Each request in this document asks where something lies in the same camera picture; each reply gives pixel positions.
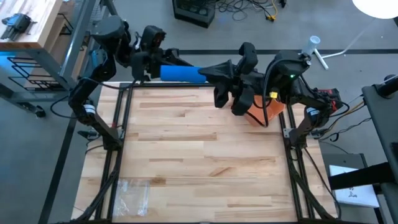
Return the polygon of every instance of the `lamp shade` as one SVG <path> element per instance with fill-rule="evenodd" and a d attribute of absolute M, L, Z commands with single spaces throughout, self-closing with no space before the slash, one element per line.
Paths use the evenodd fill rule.
<path fill-rule="evenodd" d="M 392 19 L 398 16 L 398 0 L 353 0 L 363 13 L 378 19 Z"/>

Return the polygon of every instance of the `white paper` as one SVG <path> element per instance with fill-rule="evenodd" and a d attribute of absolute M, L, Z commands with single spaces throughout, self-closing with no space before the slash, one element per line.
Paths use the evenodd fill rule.
<path fill-rule="evenodd" d="M 338 175 L 347 172 L 352 172 L 358 169 L 349 167 L 340 167 L 330 165 L 330 175 Z M 371 208 L 378 208 L 376 194 L 374 193 L 372 185 L 364 185 L 359 187 L 350 187 L 347 189 L 334 190 L 336 199 L 339 203 L 346 203 L 350 205 L 360 205 Z"/>

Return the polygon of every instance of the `white lamp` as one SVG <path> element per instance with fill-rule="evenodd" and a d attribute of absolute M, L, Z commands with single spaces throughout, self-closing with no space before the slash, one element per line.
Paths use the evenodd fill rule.
<path fill-rule="evenodd" d="M 315 49 L 315 55 L 317 55 L 319 61 L 321 61 L 321 64 L 326 70 L 328 70 L 329 67 L 324 59 L 344 54 L 365 33 L 373 21 L 376 19 L 392 19 L 398 17 L 398 0 L 353 0 L 353 3 L 357 9 L 368 16 L 373 17 L 374 19 L 353 39 L 353 41 L 351 41 L 351 43 L 348 44 L 347 48 L 345 48 L 342 52 L 321 56 L 318 50 Z"/>

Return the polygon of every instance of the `yellow cable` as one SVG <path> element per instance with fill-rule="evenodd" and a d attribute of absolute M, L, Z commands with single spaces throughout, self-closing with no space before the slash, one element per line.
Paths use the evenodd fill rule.
<path fill-rule="evenodd" d="M 363 105 L 363 104 L 364 104 L 363 101 L 360 102 L 360 103 L 358 103 L 358 104 L 357 104 L 356 106 L 354 106 L 352 109 L 350 109 L 349 111 L 347 111 L 347 112 L 345 112 L 344 114 L 342 114 L 342 115 L 340 116 L 340 118 L 342 118 L 342 117 L 344 117 L 344 116 L 347 116 L 347 115 L 353 113 L 354 110 L 356 110 L 357 108 L 359 108 L 359 107 L 360 107 L 361 105 Z M 329 131 L 331 131 L 331 130 L 333 129 L 333 127 L 334 127 L 336 124 L 337 124 L 337 122 L 334 123 L 332 126 L 330 126 L 330 127 L 329 127 L 329 130 L 326 131 L 325 134 L 328 133 Z"/>
<path fill-rule="evenodd" d="M 274 21 L 274 20 L 276 20 L 276 15 L 278 15 L 278 8 L 276 8 L 275 0 L 272 0 L 271 2 L 272 2 L 272 5 L 273 5 L 273 7 L 274 7 L 274 9 L 275 9 L 275 15 L 268 16 L 267 18 L 268 18 L 269 20 L 271 20 L 271 21 Z"/>

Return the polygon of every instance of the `orange object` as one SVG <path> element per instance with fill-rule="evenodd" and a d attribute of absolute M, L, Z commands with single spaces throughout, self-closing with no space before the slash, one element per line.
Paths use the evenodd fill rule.
<path fill-rule="evenodd" d="M 264 119 L 264 113 L 262 112 L 262 97 L 254 96 L 254 102 L 255 102 L 255 104 L 253 103 L 253 105 L 250 107 L 250 109 L 244 115 L 244 117 L 253 126 L 260 126 L 259 122 L 262 123 L 263 125 L 265 125 L 266 120 Z M 283 103 L 280 103 L 280 102 L 272 99 L 270 105 L 267 107 L 268 121 L 275 118 L 284 109 L 285 109 L 285 105 Z"/>

